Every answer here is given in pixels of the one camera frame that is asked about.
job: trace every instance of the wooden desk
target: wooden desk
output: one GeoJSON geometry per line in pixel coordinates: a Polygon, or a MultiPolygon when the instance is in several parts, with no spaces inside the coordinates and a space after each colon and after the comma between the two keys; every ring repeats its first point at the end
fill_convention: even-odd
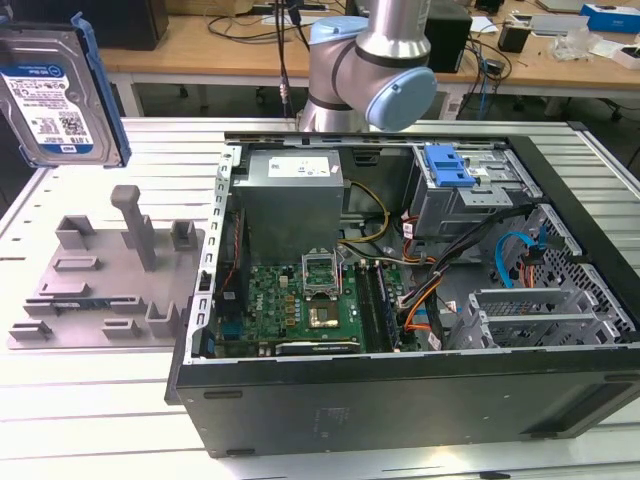
{"type": "MultiPolygon", "coordinates": [[[[603,0],[599,4],[621,5],[625,1],[603,0]]],[[[626,2],[640,4],[638,0],[626,2]]],[[[504,22],[514,10],[523,14],[549,13],[536,5],[524,1],[507,0],[498,15],[492,20],[496,24],[504,22]]],[[[607,40],[633,43],[634,35],[595,32],[607,40]]],[[[473,34],[494,48],[497,48],[497,33],[473,34]]],[[[541,95],[551,97],[600,97],[600,98],[640,98],[640,72],[628,70],[613,60],[594,55],[590,60],[559,62],[551,54],[549,47],[553,39],[529,35],[522,53],[505,53],[513,70],[498,90],[498,94],[541,95]]],[[[498,53],[483,49],[487,58],[504,62],[498,53]]],[[[465,74],[476,72],[477,62],[471,52],[466,52],[462,60],[465,74]]]]}
{"type": "MultiPolygon", "coordinates": [[[[239,22],[254,20],[254,17],[243,18],[239,22]]],[[[220,21],[216,29],[224,31],[227,25],[226,21],[220,21]]],[[[305,30],[308,38],[309,28],[305,30]]],[[[227,33],[247,36],[271,31],[274,31],[273,26],[258,23],[244,27],[233,25],[227,33]]],[[[293,32],[287,32],[287,38],[290,41],[285,46],[285,58],[291,86],[306,87],[309,54],[293,32]]],[[[126,116],[142,115],[135,83],[256,87],[280,84],[280,61],[275,43],[242,44],[218,37],[209,33],[203,17],[171,16],[167,34],[152,52],[102,49],[100,55],[118,89],[126,116]]],[[[440,91],[447,91],[450,85],[467,91],[475,73],[445,73],[438,74],[437,78],[440,91]]]]}
{"type": "MultiPolygon", "coordinates": [[[[612,2],[602,0],[600,3],[612,2]]],[[[640,3],[631,0],[628,3],[640,3]]],[[[542,13],[543,10],[523,1],[507,0],[494,21],[499,23],[513,11],[542,13]]],[[[241,23],[253,19],[243,18],[241,23]]],[[[222,31],[226,21],[216,27],[222,31]]],[[[232,25],[229,34],[252,35],[273,31],[273,26],[260,23],[250,26],[232,25]]],[[[285,48],[291,85],[308,85],[308,53],[293,32],[285,48]]],[[[632,35],[603,34],[606,38],[629,42],[632,35]]],[[[498,34],[482,34],[481,41],[496,46],[498,34]]],[[[639,98],[640,72],[627,70],[612,60],[594,57],[590,61],[558,62],[548,50],[549,38],[530,36],[521,54],[507,54],[513,64],[511,76],[503,82],[498,94],[542,95],[559,97],[639,98]]],[[[499,55],[489,52],[489,58],[499,55]]],[[[204,85],[277,86],[280,67],[275,44],[241,44],[212,35],[203,17],[171,16],[169,29],[156,50],[101,50],[102,59],[115,83],[127,116],[141,116],[142,108],[136,83],[173,83],[204,85]]],[[[473,85],[477,73],[475,58],[467,52],[457,74],[437,74],[438,90],[446,92],[440,114],[454,119],[460,104],[473,85]]],[[[201,96],[205,89],[200,88],[201,96]]]]}

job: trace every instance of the hard drive label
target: hard drive label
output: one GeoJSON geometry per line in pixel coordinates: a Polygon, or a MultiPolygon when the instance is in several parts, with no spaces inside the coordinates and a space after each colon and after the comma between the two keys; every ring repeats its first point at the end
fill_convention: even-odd
{"type": "Polygon", "coordinates": [[[69,80],[60,66],[13,65],[0,68],[0,73],[42,148],[61,154],[92,150],[87,122],[80,108],[67,98],[69,80]]]}

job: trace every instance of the white box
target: white box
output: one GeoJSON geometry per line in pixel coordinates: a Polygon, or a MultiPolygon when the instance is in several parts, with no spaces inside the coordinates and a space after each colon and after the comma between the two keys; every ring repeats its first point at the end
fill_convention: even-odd
{"type": "Polygon", "coordinates": [[[628,68],[629,70],[640,70],[640,58],[638,57],[633,57],[631,55],[629,55],[628,53],[625,53],[626,51],[629,51],[629,49],[635,50],[637,52],[640,52],[640,48],[639,47],[623,47],[622,49],[618,50],[616,53],[613,54],[613,56],[611,57],[611,59],[616,62],[619,63],[620,65],[622,65],[625,68],[628,68]]]}

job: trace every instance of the ram slot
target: ram slot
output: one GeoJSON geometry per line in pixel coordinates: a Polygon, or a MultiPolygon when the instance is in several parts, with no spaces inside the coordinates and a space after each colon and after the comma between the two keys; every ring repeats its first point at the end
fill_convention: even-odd
{"type": "Polygon", "coordinates": [[[378,335],[382,352],[391,352],[393,350],[391,339],[389,338],[387,319],[385,315],[385,300],[387,299],[387,290],[384,287],[384,281],[380,285],[378,279],[378,268],[369,267],[367,277],[369,279],[369,291],[373,303],[373,313],[376,322],[376,333],[378,335]]]}
{"type": "Polygon", "coordinates": [[[387,290],[387,284],[384,281],[384,272],[380,265],[376,267],[376,280],[377,286],[380,289],[382,317],[384,318],[386,331],[389,336],[389,341],[391,342],[391,349],[395,349],[400,342],[398,325],[393,316],[393,309],[391,308],[391,301],[389,300],[389,291],[387,290]]]}
{"type": "Polygon", "coordinates": [[[362,321],[362,331],[364,333],[364,343],[367,352],[376,353],[383,351],[378,323],[373,309],[374,300],[369,287],[369,275],[367,267],[355,267],[356,272],[356,293],[358,294],[358,305],[360,307],[360,319],[362,321]]]}

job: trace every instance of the sticker label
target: sticker label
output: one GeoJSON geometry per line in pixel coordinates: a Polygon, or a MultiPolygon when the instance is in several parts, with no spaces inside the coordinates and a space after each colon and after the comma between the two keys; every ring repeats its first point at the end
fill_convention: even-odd
{"type": "Polygon", "coordinates": [[[328,157],[273,157],[269,176],[276,178],[330,177],[328,157]]]}
{"type": "Polygon", "coordinates": [[[487,169],[484,167],[469,167],[467,168],[467,172],[469,172],[469,175],[471,175],[472,177],[488,177],[489,176],[487,169]]]}
{"type": "Polygon", "coordinates": [[[51,305],[58,308],[80,308],[80,304],[76,302],[59,302],[52,303],[51,305]]]}
{"type": "Polygon", "coordinates": [[[404,238],[408,238],[409,240],[413,240],[413,224],[411,223],[403,223],[402,231],[404,232],[404,238]]]}
{"type": "Polygon", "coordinates": [[[427,341],[434,350],[442,349],[442,342],[438,340],[438,337],[436,337],[433,332],[429,332],[429,338],[427,338],[427,341]]]}
{"type": "Polygon", "coordinates": [[[51,153],[88,153],[93,138],[81,110],[67,98],[69,79],[58,65],[0,68],[36,142],[51,153]]]}
{"type": "Polygon", "coordinates": [[[445,302],[444,305],[447,308],[441,308],[440,309],[440,313],[442,313],[442,314],[444,314],[444,313],[458,313],[458,306],[457,306],[455,300],[451,300],[450,302],[445,302]]]}

